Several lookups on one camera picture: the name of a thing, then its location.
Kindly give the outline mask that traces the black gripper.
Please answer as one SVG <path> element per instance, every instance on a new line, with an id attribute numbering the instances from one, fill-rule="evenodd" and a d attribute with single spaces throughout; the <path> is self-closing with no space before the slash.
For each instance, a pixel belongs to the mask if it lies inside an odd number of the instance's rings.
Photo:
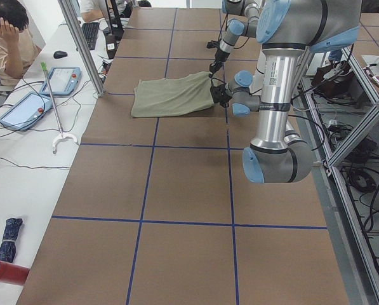
<path id="1" fill-rule="evenodd" d="M 228 108 L 232 96 L 227 93 L 227 85 L 225 83 L 218 86 L 211 85 L 210 93 L 215 104 Z"/>
<path id="2" fill-rule="evenodd" d="M 222 68 L 223 63 L 227 61 L 229 55 L 230 53 L 221 49 L 216 50 L 215 60 L 209 65 L 209 78 L 212 78 Z"/>

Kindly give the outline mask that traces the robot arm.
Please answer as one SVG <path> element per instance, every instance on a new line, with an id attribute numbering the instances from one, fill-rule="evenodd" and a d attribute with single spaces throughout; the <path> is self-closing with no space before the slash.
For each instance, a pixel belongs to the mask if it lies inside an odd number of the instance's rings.
<path id="1" fill-rule="evenodd" d="M 264 5 L 265 1 L 222 1 L 222 11 L 227 17 L 225 33 L 206 45 L 208 49 L 216 49 L 215 59 L 209 65 L 210 78 L 227 61 L 241 36 L 256 38 L 256 28 Z"/>
<path id="2" fill-rule="evenodd" d="M 241 36 L 262 46 L 265 68 L 260 95 L 251 93 L 255 76 L 240 71 L 234 79 L 212 86 L 214 102 L 232 106 L 238 116 L 259 113 L 256 136 L 243 150 L 243 168 L 254 183 L 290 183 L 304 179 L 313 165 L 310 147 L 288 121 L 296 65 L 305 52 L 323 53 L 355 43 L 360 1 L 224 1 L 233 15 L 216 49 L 210 74 L 228 59 Z"/>

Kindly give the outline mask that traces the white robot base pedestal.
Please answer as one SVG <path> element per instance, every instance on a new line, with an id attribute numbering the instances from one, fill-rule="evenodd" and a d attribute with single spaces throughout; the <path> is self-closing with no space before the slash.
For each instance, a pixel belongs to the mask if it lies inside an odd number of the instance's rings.
<path id="1" fill-rule="evenodd" d="M 266 67 L 266 56 L 262 50 L 260 50 L 258 60 L 256 62 L 255 73 L 253 75 L 253 82 L 249 89 L 252 95 L 261 95 L 263 87 L 263 79 Z"/>

